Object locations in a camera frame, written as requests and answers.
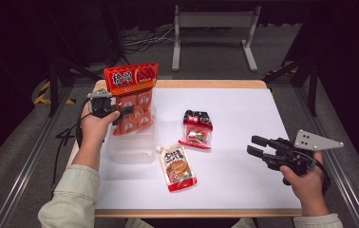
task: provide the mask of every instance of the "wooden table edge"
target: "wooden table edge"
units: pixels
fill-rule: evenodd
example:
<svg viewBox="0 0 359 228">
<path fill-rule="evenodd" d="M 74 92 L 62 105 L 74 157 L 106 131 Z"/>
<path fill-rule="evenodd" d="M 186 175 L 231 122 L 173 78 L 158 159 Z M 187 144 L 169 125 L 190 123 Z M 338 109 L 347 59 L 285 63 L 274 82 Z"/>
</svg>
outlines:
<svg viewBox="0 0 359 228">
<path fill-rule="evenodd" d="M 160 88 L 267 88 L 261 80 L 157 80 Z M 94 89 L 106 88 L 105 80 L 100 80 Z"/>
<path fill-rule="evenodd" d="M 296 217 L 301 209 L 96 209 L 98 218 L 258 218 Z"/>
</svg>

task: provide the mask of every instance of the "instant noodle package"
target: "instant noodle package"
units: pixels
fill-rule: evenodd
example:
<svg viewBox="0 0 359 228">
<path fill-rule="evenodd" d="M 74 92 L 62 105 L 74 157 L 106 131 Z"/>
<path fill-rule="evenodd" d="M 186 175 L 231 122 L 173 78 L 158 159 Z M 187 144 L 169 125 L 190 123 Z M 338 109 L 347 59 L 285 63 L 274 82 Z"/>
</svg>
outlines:
<svg viewBox="0 0 359 228">
<path fill-rule="evenodd" d="M 153 124 L 152 89 L 158 73 L 158 63 L 113 66 L 104 70 L 107 89 L 116 98 L 116 106 L 119 109 L 134 106 L 133 113 L 118 121 L 114 135 L 128 134 Z"/>
</svg>

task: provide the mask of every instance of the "metal stand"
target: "metal stand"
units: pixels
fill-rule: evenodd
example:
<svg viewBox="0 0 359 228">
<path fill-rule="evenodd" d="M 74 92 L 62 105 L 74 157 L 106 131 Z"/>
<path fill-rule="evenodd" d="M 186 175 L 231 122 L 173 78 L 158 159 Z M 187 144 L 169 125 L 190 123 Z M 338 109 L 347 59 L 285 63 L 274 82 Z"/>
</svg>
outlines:
<svg viewBox="0 0 359 228">
<path fill-rule="evenodd" d="M 248 37 L 241 40 L 242 48 L 247 57 L 251 71 L 257 71 L 254 55 L 251 52 L 251 42 L 253 40 L 257 19 L 259 18 L 260 7 L 255 11 L 237 12 L 209 12 L 209 11 L 180 11 L 176 6 L 175 12 L 175 34 L 173 65 L 172 70 L 180 70 L 180 28 L 204 28 L 204 27 L 232 27 L 248 28 Z"/>
</svg>

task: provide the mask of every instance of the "black cable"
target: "black cable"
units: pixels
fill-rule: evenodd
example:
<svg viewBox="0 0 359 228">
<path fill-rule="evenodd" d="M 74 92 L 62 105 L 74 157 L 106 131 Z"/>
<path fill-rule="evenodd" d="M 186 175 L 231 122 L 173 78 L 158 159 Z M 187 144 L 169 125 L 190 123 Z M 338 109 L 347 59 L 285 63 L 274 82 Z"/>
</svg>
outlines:
<svg viewBox="0 0 359 228">
<path fill-rule="evenodd" d="M 301 152 L 298 152 L 298 151 L 292 151 L 292 153 L 296 153 L 296 154 L 299 154 L 299 155 L 301 155 L 301 156 L 304 156 L 304 157 L 306 157 L 307 159 L 309 159 L 311 162 L 314 161 L 313 158 L 311 158 L 310 156 L 308 156 L 308 155 L 306 155 L 306 154 L 304 154 L 304 153 L 301 153 Z"/>
<path fill-rule="evenodd" d="M 67 145 L 67 141 L 70 137 L 70 132 L 72 132 L 73 128 L 76 127 L 76 133 L 78 132 L 78 128 L 80 128 L 80 124 L 82 122 L 82 120 L 87 117 L 88 115 L 91 115 L 91 113 L 88 113 L 87 115 L 83 116 L 82 118 L 82 113 L 83 113 L 83 110 L 85 108 L 85 104 L 88 102 L 88 98 L 85 99 L 85 101 L 83 102 L 82 106 L 81 106 L 81 111 L 79 112 L 79 115 L 78 115 L 78 118 L 77 118 L 77 121 L 76 121 L 76 124 L 74 124 L 73 126 L 71 126 L 70 128 L 67 128 L 65 129 L 63 132 L 59 133 L 58 136 L 62 136 L 62 139 L 61 139 L 61 142 L 59 143 L 59 146 L 58 146 L 58 149 L 56 151 L 56 156 L 55 156 L 55 161 L 54 161 L 54 168 L 53 168 L 53 175 L 52 175 L 52 184 L 51 186 L 48 188 L 48 190 L 51 191 L 51 199 L 53 197 L 53 194 L 54 194 L 54 191 L 55 189 L 53 189 L 54 185 L 55 185 L 55 182 L 56 182 L 56 173 L 57 173 L 57 169 L 58 169 L 58 159 L 59 159 L 59 154 L 61 152 L 61 148 L 62 148 L 62 144 L 64 146 Z"/>
<path fill-rule="evenodd" d="M 321 162 L 317 162 L 316 166 L 318 166 L 324 173 L 324 180 L 322 182 L 322 194 L 325 196 L 325 194 L 328 191 L 328 188 L 331 186 L 331 178 L 328 175 L 327 170 L 325 170 L 325 167 Z"/>
</svg>

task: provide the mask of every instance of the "finger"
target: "finger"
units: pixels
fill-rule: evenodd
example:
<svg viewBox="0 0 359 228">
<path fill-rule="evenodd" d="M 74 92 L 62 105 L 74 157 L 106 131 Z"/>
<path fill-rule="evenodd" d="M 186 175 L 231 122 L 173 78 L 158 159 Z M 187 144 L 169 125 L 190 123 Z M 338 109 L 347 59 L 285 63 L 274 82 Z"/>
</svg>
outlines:
<svg viewBox="0 0 359 228">
<path fill-rule="evenodd" d="M 105 116 L 103 118 L 103 122 L 106 122 L 107 124 L 111 124 L 119 117 L 120 117 L 120 111 L 114 111 L 113 113 L 110 113 L 107 116 Z"/>
<path fill-rule="evenodd" d="M 317 161 L 321 162 L 321 164 L 324 163 L 324 157 L 323 157 L 321 151 L 315 151 L 315 152 L 313 152 L 313 157 L 314 157 Z"/>
<path fill-rule="evenodd" d="M 280 166 L 280 172 L 291 185 L 293 185 L 295 180 L 298 179 L 298 176 L 294 173 L 294 171 L 286 165 Z"/>
</svg>

